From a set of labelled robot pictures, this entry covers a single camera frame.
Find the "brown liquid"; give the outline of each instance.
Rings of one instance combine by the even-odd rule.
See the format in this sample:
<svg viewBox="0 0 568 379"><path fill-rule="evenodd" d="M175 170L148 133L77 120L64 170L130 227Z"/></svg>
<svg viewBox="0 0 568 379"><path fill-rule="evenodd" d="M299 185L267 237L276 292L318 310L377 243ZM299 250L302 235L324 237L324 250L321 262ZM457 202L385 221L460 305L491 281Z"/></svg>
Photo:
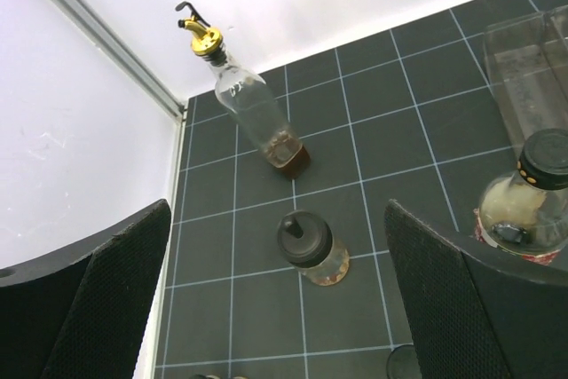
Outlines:
<svg viewBox="0 0 568 379"><path fill-rule="evenodd" d="M276 169L279 170L286 178L296 179L304 170L307 169L308 166L310 166L311 161L312 159L310 158L308 150L306 150L305 146L302 145L302 148L294 154L294 157L292 157L289 162Z"/></svg>

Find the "black lid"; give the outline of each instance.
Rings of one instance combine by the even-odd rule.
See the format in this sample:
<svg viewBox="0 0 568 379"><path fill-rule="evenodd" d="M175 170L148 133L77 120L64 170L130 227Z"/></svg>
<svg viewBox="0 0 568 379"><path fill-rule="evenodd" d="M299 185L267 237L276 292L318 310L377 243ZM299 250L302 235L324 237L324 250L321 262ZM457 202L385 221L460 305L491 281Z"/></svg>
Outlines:
<svg viewBox="0 0 568 379"><path fill-rule="evenodd" d="M568 187L568 130L533 133L525 142L517 168L526 182L542 190Z"/></svg>
<svg viewBox="0 0 568 379"><path fill-rule="evenodd" d="M305 210L295 210L282 218L277 239L282 255L300 268L321 264L333 245L326 221Z"/></svg>

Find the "gold bottle cap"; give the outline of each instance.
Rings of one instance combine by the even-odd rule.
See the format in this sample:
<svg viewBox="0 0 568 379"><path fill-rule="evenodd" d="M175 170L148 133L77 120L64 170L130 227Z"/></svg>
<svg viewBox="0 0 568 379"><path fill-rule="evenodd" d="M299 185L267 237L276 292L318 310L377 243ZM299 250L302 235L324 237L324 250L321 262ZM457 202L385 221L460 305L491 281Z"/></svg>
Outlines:
<svg viewBox="0 0 568 379"><path fill-rule="evenodd" d="M215 51L223 44L223 35L218 28L214 28L204 20L189 2L182 2L176 6L176 11L188 7L192 12L190 18L179 20L177 26L193 33L192 50L196 55L203 57Z"/></svg>

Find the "clear glass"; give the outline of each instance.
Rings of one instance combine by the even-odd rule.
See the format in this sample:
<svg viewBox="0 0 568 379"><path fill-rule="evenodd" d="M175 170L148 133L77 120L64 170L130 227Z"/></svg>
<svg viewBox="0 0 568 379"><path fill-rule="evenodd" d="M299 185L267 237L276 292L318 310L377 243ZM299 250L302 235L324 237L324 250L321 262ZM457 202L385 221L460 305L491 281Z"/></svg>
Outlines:
<svg viewBox="0 0 568 379"><path fill-rule="evenodd" d="M209 63L217 77L217 99L266 160L277 169L286 168L302 152L302 141L263 78L241 67L229 53L225 56Z"/></svg>
<svg viewBox="0 0 568 379"><path fill-rule="evenodd" d="M331 286L341 281L347 274L349 252L341 241L334 238L331 251L321 264L297 270L318 286Z"/></svg>
<svg viewBox="0 0 568 379"><path fill-rule="evenodd" d="M519 255L546 255L568 241L568 189L540 190L516 171L487 187L478 214L486 235Z"/></svg>
<svg viewBox="0 0 568 379"><path fill-rule="evenodd" d="M485 31L491 91L517 155L534 132L568 129L568 49L559 34L565 15L536 12Z"/></svg>

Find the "tiled surface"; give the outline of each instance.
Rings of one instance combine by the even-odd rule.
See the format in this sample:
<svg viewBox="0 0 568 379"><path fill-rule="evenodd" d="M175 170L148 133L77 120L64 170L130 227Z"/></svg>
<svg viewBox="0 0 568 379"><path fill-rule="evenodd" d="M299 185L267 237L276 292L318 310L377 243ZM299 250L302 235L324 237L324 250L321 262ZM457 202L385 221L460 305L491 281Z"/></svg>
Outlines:
<svg viewBox="0 0 568 379"><path fill-rule="evenodd" d="M515 166L479 33L533 3L568 0L477 0L263 74L312 155L294 184L242 132L235 156L212 93L192 100L156 377L385 378L412 337L384 207L397 198L470 233L480 192ZM351 252L338 285L299 280L280 257L276 225L295 206Z"/></svg>

